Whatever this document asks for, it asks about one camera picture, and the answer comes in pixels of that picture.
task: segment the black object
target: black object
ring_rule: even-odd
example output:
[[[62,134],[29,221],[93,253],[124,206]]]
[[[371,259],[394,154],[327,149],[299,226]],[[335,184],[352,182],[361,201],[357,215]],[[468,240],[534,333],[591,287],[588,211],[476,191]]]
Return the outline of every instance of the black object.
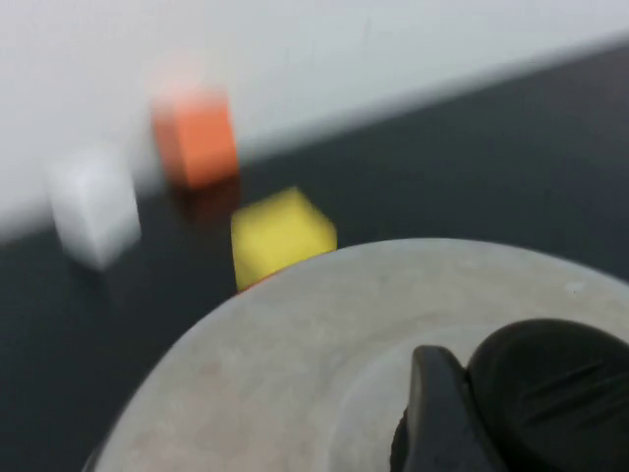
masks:
[[[534,320],[488,337],[467,372],[443,347],[413,355],[391,472],[629,470],[629,345]]]

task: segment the gray round platform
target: gray round platform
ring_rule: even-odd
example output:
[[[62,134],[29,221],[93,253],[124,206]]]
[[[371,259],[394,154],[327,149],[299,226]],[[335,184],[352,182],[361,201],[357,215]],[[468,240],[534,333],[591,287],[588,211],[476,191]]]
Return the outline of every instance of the gray round platform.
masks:
[[[183,336],[98,472],[386,472],[418,344],[466,362],[498,327],[576,320],[629,339],[629,290],[533,252],[405,240],[295,265]]]

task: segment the foam block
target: foam block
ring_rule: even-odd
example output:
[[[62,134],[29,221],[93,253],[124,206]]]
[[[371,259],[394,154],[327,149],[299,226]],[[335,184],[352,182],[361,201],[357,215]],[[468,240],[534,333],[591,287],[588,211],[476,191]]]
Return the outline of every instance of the foam block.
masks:
[[[111,265],[140,238],[133,180],[118,152],[79,152],[50,171],[50,202],[66,254],[92,269]]]
[[[161,99],[154,106],[152,126],[172,183],[197,189],[238,175],[225,94],[197,91]]]
[[[336,249],[334,225],[297,189],[238,210],[231,231],[239,290]]]

